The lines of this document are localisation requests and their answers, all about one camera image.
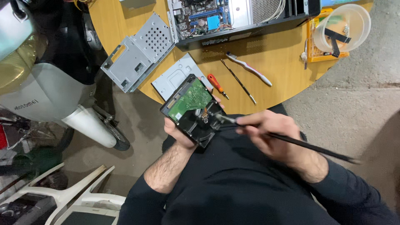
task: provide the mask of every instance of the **red screwdriver handle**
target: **red screwdriver handle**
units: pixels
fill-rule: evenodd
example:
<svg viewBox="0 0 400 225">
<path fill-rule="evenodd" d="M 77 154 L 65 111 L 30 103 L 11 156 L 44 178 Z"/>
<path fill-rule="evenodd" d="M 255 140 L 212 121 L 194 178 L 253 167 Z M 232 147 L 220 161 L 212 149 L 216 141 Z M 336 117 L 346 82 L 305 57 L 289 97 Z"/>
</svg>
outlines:
<svg viewBox="0 0 400 225">
<path fill-rule="evenodd" d="M 208 81 L 209 81 L 219 92 L 224 91 L 224 90 L 222 89 L 221 85 L 218 84 L 218 81 L 217 81 L 217 79 L 215 79 L 214 75 L 209 74 L 209 75 L 207 76 L 207 79 L 208 79 Z"/>
</svg>

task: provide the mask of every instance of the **brush bristles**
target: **brush bristles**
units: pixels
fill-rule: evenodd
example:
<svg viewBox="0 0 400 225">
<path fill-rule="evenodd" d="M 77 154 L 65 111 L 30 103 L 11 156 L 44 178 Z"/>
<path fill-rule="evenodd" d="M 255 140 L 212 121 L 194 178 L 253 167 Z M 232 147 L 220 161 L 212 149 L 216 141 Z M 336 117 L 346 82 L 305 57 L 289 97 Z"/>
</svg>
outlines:
<svg viewBox="0 0 400 225">
<path fill-rule="evenodd" d="M 233 54 L 230 53 L 230 52 L 227 52 L 227 54 L 228 54 L 228 56 L 231 57 L 232 59 L 236 59 L 236 58 L 237 58 L 237 56 L 233 55 Z"/>
</svg>

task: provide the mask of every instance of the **hairy forearm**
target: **hairy forearm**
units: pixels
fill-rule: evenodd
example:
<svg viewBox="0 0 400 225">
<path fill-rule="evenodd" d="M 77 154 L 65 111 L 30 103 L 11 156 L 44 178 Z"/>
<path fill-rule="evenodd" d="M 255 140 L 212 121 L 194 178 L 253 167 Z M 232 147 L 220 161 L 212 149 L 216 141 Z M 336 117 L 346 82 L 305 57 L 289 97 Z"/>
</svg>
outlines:
<svg viewBox="0 0 400 225">
<path fill-rule="evenodd" d="M 153 190 L 170 193 L 194 149 L 175 143 L 144 172 L 144 180 Z"/>
<path fill-rule="evenodd" d="M 328 161 L 321 154 L 312 150 L 307 151 L 297 163 L 288 165 L 308 183 L 321 182 L 328 175 Z"/>
</svg>

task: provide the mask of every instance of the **blue heatsink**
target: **blue heatsink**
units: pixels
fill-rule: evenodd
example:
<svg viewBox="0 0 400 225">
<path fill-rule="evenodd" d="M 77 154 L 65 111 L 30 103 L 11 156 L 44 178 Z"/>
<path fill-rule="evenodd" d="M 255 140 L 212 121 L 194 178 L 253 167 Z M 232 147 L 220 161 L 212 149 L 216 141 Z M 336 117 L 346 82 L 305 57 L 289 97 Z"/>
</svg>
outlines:
<svg viewBox="0 0 400 225">
<path fill-rule="evenodd" d="M 208 30 L 217 29 L 220 26 L 220 16 L 211 16 L 207 18 Z"/>
</svg>

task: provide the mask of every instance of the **green circuit board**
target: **green circuit board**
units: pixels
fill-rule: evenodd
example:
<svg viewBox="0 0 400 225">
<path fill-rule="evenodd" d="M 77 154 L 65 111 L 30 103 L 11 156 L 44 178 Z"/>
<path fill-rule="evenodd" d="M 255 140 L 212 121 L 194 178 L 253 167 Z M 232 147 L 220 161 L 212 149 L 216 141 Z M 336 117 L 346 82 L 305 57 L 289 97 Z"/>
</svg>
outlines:
<svg viewBox="0 0 400 225">
<path fill-rule="evenodd" d="M 208 90 L 196 79 L 186 93 L 173 103 L 168 115 L 176 122 L 185 114 L 186 111 L 198 108 L 205 108 L 212 100 Z"/>
</svg>

